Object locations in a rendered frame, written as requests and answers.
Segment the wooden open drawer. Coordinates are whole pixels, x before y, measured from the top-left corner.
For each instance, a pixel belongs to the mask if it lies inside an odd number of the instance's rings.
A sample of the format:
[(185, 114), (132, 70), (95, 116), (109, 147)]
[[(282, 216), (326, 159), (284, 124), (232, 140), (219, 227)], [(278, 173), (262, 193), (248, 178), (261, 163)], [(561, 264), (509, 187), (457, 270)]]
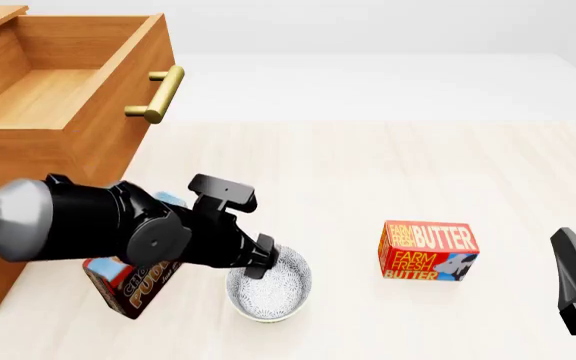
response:
[(17, 15), (0, 24), (0, 185), (122, 178), (149, 128), (150, 74), (175, 63), (163, 14)]

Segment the red butter box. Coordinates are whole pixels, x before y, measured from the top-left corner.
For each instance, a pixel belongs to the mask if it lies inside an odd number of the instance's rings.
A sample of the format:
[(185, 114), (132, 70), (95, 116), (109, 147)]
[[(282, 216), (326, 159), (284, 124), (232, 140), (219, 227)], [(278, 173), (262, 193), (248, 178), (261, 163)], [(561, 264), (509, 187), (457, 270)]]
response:
[(480, 254), (468, 224), (386, 221), (378, 247), (383, 278), (462, 281)]

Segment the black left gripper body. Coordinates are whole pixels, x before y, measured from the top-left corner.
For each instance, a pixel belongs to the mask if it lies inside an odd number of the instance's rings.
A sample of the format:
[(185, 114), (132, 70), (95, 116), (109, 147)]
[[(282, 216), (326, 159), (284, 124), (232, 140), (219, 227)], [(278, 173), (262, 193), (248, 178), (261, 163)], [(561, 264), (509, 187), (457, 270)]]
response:
[(256, 240), (247, 239), (242, 255), (244, 275), (253, 280), (261, 280), (276, 265), (278, 257), (279, 250), (271, 236), (259, 233)]

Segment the patterned black and white bowl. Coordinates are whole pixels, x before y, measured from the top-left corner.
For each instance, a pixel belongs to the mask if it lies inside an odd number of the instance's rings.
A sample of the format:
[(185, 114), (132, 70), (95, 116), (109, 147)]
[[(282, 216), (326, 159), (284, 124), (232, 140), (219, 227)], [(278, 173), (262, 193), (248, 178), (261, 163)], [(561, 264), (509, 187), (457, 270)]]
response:
[(255, 280), (245, 269), (231, 269), (225, 290), (233, 307), (260, 323), (277, 323), (299, 311), (312, 289), (312, 272), (301, 254), (281, 245), (275, 266)]

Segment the chocolate pudding box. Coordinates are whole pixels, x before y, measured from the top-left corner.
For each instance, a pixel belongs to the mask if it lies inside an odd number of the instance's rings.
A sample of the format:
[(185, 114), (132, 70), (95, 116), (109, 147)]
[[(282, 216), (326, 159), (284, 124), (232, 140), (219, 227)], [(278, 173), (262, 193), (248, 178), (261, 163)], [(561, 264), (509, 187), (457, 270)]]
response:
[(185, 206), (165, 192), (122, 194), (119, 251), (85, 260), (83, 270), (109, 308), (136, 319), (181, 265), (192, 232), (174, 211)]

